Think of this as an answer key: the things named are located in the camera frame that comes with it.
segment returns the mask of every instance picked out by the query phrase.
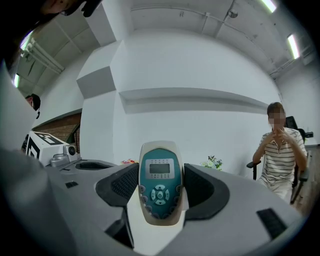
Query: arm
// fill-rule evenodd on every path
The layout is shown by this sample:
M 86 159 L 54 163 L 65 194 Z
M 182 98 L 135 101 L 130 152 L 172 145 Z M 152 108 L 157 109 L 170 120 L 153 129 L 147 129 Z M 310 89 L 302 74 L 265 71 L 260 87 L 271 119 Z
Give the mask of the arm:
M 274 138 L 275 138 L 275 135 L 273 134 L 273 132 L 270 132 L 270 134 L 265 138 L 262 136 L 260 145 L 252 158 L 252 161 L 254 163 L 258 163 L 260 161 L 260 158 L 265 154 L 266 145 L 268 145 L 272 140 L 274 140 Z
M 304 171 L 307 168 L 307 156 L 306 156 L 306 150 L 305 153 L 301 148 L 301 145 L 298 144 L 298 142 L 295 140 L 295 138 L 291 137 L 291 139 L 288 142 L 291 145 L 293 154 L 294 154 L 294 158 L 296 161 L 296 164 L 299 167 L 300 171 Z
M 253 155 L 252 161 L 254 163 L 257 163 L 260 161 L 261 157 L 265 154 L 265 147 L 267 144 L 265 144 L 263 141 L 260 143 L 260 146 L 256 150 L 256 152 Z
M 298 132 L 295 138 L 283 130 L 278 130 L 278 132 L 279 138 L 290 144 L 296 164 L 301 171 L 304 171 L 307 167 L 307 151 L 301 134 Z

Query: white wall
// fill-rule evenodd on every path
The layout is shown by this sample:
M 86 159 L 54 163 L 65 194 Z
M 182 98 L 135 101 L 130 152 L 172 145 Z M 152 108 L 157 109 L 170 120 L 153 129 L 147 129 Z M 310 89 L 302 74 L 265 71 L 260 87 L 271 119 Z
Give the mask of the white wall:
M 91 52 L 82 53 L 43 92 L 40 97 L 40 117 L 35 120 L 33 127 L 82 108 L 84 97 L 78 87 L 77 77 Z
M 80 123 L 83 159 L 114 162 L 113 133 L 116 91 L 84 100 Z
M 252 161 L 262 135 L 270 131 L 267 115 L 241 112 L 238 110 L 241 106 L 230 104 L 224 111 L 223 103 L 219 103 L 217 110 L 199 110 L 201 104 L 163 102 L 160 107 L 161 103 L 155 106 L 150 103 L 145 106 L 148 112 L 132 113 L 130 109 L 135 106 L 127 105 L 130 158 L 139 159 L 145 142 L 169 140 L 178 145 L 184 163 L 199 165 L 209 155 L 215 155 L 222 159 L 223 171 L 252 179 L 252 170 L 246 165 Z
M 302 63 L 276 80 L 287 116 L 293 116 L 299 128 L 313 132 L 320 143 L 320 66 L 314 61 Z
M 120 92 L 149 88 L 202 88 L 269 104 L 279 90 L 254 62 L 212 37 L 179 29 L 136 30 L 125 41 L 127 83 Z

